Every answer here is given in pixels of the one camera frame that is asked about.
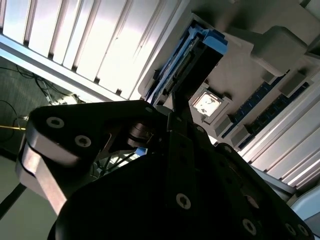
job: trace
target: robotic arm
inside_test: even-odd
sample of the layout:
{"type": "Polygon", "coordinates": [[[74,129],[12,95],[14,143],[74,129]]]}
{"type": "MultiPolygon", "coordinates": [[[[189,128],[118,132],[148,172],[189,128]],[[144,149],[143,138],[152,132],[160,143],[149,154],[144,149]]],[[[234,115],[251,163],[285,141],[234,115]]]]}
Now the robotic arm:
{"type": "Polygon", "coordinates": [[[57,214],[49,239],[312,240],[308,226],[229,145],[213,147],[188,101],[45,106],[29,117],[20,181],[57,214]],[[99,157],[147,154],[91,182],[99,157]]]}

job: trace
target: blue plastic part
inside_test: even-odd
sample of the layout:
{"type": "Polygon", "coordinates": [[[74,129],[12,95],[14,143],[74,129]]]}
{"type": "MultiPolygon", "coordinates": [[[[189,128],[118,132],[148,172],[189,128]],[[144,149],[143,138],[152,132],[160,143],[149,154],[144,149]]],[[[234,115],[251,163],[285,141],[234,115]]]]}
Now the blue plastic part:
{"type": "Polygon", "coordinates": [[[277,77],[277,79],[270,85],[266,82],[261,84],[260,87],[248,98],[247,101],[231,116],[233,124],[229,129],[221,136],[223,139],[234,129],[242,119],[281,81],[285,76],[277,77]]]}
{"type": "Polygon", "coordinates": [[[146,148],[142,148],[142,147],[138,147],[135,150],[135,154],[137,154],[140,157],[143,156],[143,155],[146,155],[146,152],[147,152],[147,149],[146,148]]]}
{"type": "Polygon", "coordinates": [[[286,97],[281,94],[266,110],[263,111],[254,121],[248,126],[251,134],[239,145],[243,149],[264,127],[266,127],[275,117],[280,114],[290,103],[292,103],[300,94],[309,87],[305,82],[291,97],[286,97]]]}
{"type": "Polygon", "coordinates": [[[227,40],[222,38],[220,34],[217,34],[218,31],[216,31],[216,30],[210,31],[210,30],[206,29],[203,31],[203,33],[206,33],[204,36],[204,40],[202,41],[205,45],[216,50],[218,53],[220,53],[222,55],[227,53],[228,42],[227,42],[227,40]]]}
{"type": "Polygon", "coordinates": [[[197,34],[203,37],[202,42],[206,44],[208,47],[216,50],[218,53],[222,55],[224,55],[227,52],[228,42],[224,39],[225,36],[223,34],[216,30],[203,29],[198,24],[190,26],[184,33],[183,37],[179,40],[179,43],[176,46],[173,54],[170,56],[169,60],[161,69],[159,73],[159,81],[157,86],[154,90],[149,91],[146,96],[147,102],[154,104],[154,96],[157,96],[159,92],[166,87],[168,81],[170,80],[170,76],[173,74],[174,69],[180,62],[181,58],[184,56],[186,50],[192,44],[193,40],[196,38],[197,34]]]}

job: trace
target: screw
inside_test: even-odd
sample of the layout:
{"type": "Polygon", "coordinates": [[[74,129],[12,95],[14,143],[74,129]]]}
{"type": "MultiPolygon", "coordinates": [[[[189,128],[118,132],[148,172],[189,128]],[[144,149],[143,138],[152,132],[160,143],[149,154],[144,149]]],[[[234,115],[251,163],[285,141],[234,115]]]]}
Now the screw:
{"type": "Polygon", "coordinates": [[[175,197],[175,200],[178,203],[178,205],[183,209],[188,210],[191,208],[191,202],[189,198],[183,193],[178,193],[175,197]]]}
{"type": "Polygon", "coordinates": [[[224,149],[225,149],[227,152],[232,153],[232,150],[231,150],[231,148],[230,148],[230,147],[225,146],[225,147],[224,147],[224,149]]]}
{"type": "Polygon", "coordinates": [[[293,236],[296,236],[296,235],[297,235],[296,231],[294,230],[294,228],[293,228],[289,223],[286,223],[285,226],[286,226],[286,229],[288,229],[288,231],[289,231],[293,236]]]}
{"type": "Polygon", "coordinates": [[[259,205],[258,205],[258,203],[256,202],[256,200],[254,200],[253,199],[253,197],[252,196],[245,196],[246,197],[246,200],[248,201],[248,203],[252,206],[252,207],[254,207],[255,209],[259,209],[259,205]]]}
{"type": "Polygon", "coordinates": [[[145,108],[145,110],[147,110],[149,113],[152,113],[152,112],[153,112],[152,108],[151,108],[151,107],[148,107],[148,106],[145,108]]]}
{"type": "Polygon", "coordinates": [[[196,129],[198,129],[198,131],[200,131],[200,132],[202,132],[202,133],[205,132],[205,130],[204,130],[201,126],[197,126],[196,129]]]}
{"type": "Polygon", "coordinates": [[[46,119],[46,124],[48,124],[50,128],[61,129],[64,127],[65,122],[61,118],[51,116],[46,119]]]}
{"type": "Polygon", "coordinates": [[[304,226],[302,226],[301,224],[298,224],[298,228],[300,229],[300,231],[305,235],[305,236],[309,236],[308,231],[306,230],[306,228],[304,226]]]}
{"type": "Polygon", "coordinates": [[[75,144],[79,147],[87,148],[91,145],[91,140],[87,136],[79,135],[74,138],[75,144]]]}
{"type": "Polygon", "coordinates": [[[249,233],[251,233],[253,236],[257,235],[257,229],[256,226],[249,220],[249,219],[243,219],[242,224],[249,233]]]}

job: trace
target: yellow cable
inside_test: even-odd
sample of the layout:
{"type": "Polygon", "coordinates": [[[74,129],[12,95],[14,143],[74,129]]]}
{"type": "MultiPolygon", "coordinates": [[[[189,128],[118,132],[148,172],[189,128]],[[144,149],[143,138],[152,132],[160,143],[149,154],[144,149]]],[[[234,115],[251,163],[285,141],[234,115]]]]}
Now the yellow cable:
{"type": "Polygon", "coordinates": [[[0,125],[0,128],[21,130],[21,131],[25,131],[26,130],[24,127],[17,127],[17,126],[2,126],[2,125],[0,125]]]}

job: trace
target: white panel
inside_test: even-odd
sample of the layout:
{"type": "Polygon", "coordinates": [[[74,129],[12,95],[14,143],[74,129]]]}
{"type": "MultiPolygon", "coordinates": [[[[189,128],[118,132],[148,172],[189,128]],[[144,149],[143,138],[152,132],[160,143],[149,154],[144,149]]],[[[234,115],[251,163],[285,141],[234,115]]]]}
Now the white panel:
{"type": "Polygon", "coordinates": [[[311,87],[284,109],[270,124],[268,124],[243,150],[239,152],[247,162],[254,162],[271,146],[282,148],[275,142],[305,115],[320,99],[320,72],[314,76],[311,87]]]}
{"type": "Polygon", "coordinates": [[[36,1],[29,48],[48,56],[58,20],[62,0],[36,1]]]}
{"type": "Polygon", "coordinates": [[[156,36],[156,28],[160,25],[165,19],[168,19],[167,25],[164,25],[164,31],[161,32],[160,38],[156,42],[156,47],[152,49],[151,55],[148,56],[147,63],[143,67],[141,73],[138,77],[138,82],[136,83],[136,86],[133,90],[132,95],[130,96],[130,100],[138,100],[140,99],[141,95],[138,92],[138,88],[140,83],[144,80],[144,78],[150,79],[155,69],[158,69],[160,66],[154,66],[154,62],[156,61],[157,55],[160,52],[160,50],[164,47],[166,43],[166,40],[168,39],[169,35],[172,34],[173,29],[178,24],[181,29],[181,33],[175,34],[177,39],[181,37],[181,34],[183,31],[188,27],[188,24],[190,23],[192,19],[191,12],[191,1],[190,0],[179,0],[177,2],[177,6],[173,6],[174,1],[166,0],[165,1],[165,7],[163,12],[161,13],[157,25],[154,27],[154,31],[152,32],[152,35],[150,36],[150,39],[156,36]]]}
{"type": "Polygon", "coordinates": [[[63,65],[68,69],[71,69],[74,64],[93,5],[94,5],[94,0],[82,1],[80,10],[77,16],[77,20],[75,23],[75,27],[71,36],[71,40],[68,45],[67,52],[65,54],[64,61],[63,61],[63,65]]]}
{"type": "Polygon", "coordinates": [[[80,56],[80,62],[76,70],[78,74],[92,81],[95,79],[125,3],[126,0],[101,1],[80,56]]]}
{"type": "Polygon", "coordinates": [[[139,69],[134,68],[135,54],[143,47],[143,37],[149,32],[152,16],[158,0],[135,0],[130,6],[127,19],[120,33],[111,44],[98,74],[99,84],[128,99],[137,82],[139,69]]]}
{"type": "Polygon", "coordinates": [[[134,62],[133,68],[136,69],[136,75],[134,76],[134,81],[132,81],[132,85],[128,86],[128,89],[131,89],[132,93],[132,95],[130,95],[131,100],[140,99],[141,95],[138,93],[138,79],[140,77],[140,74],[144,69],[150,55],[152,54],[155,45],[159,42],[162,34],[164,33],[164,30],[167,28],[180,3],[181,0],[164,1],[164,6],[158,16],[157,22],[154,28],[152,29],[151,33],[149,34],[147,41],[140,49],[137,59],[134,62]]]}
{"type": "Polygon", "coordinates": [[[320,145],[318,144],[318,139],[320,139],[320,128],[315,129],[308,138],[295,147],[277,165],[268,171],[268,174],[276,179],[285,177],[288,170],[293,169],[298,164],[304,163],[309,158],[309,155],[313,155],[315,152],[319,151],[320,145]]]}
{"type": "Polygon", "coordinates": [[[307,112],[289,130],[269,147],[252,165],[260,170],[268,169],[275,161],[280,161],[297,145],[312,134],[319,126],[320,103],[307,112]]]}
{"type": "Polygon", "coordinates": [[[25,35],[24,35],[24,42],[27,42],[27,43],[30,40],[31,28],[33,25],[33,19],[34,19],[35,9],[36,9],[35,5],[36,5],[36,1],[31,0],[31,4],[29,6],[29,16],[28,16],[28,20],[26,23],[26,30],[25,30],[25,35]]]}
{"type": "Polygon", "coordinates": [[[313,184],[315,184],[315,181],[317,179],[319,179],[319,175],[320,175],[320,164],[319,162],[317,162],[317,165],[314,166],[317,167],[316,169],[313,169],[312,171],[310,171],[310,173],[308,174],[308,176],[306,176],[305,178],[300,178],[299,179],[299,183],[296,184],[296,189],[300,189],[303,188],[305,185],[308,184],[308,182],[312,182],[313,184]]]}
{"type": "Polygon", "coordinates": [[[316,176],[320,174],[319,169],[320,169],[320,159],[318,159],[308,167],[305,166],[305,169],[301,170],[300,173],[295,178],[289,181],[288,185],[296,187],[297,185],[300,185],[303,182],[306,183],[312,180],[312,175],[316,176]]]}
{"type": "Polygon", "coordinates": [[[315,154],[311,154],[303,164],[288,174],[282,181],[289,185],[295,185],[299,179],[303,179],[310,173],[310,168],[313,168],[319,160],[320,151],[315,154]]]}
{"type": "Polygon", "coordinates": [[[60,26],[57,31],[56,42],[53,49],[53,61],[58,64],[62,64],[64,61],[80,6],[81,0],[65,1],[63,15],[60,19],[60,26]]]}
{"type": "Polygon", "coordinates": [[[28,21],[30,0],[7,0],[3,34],[23,44],[28,21]]]}

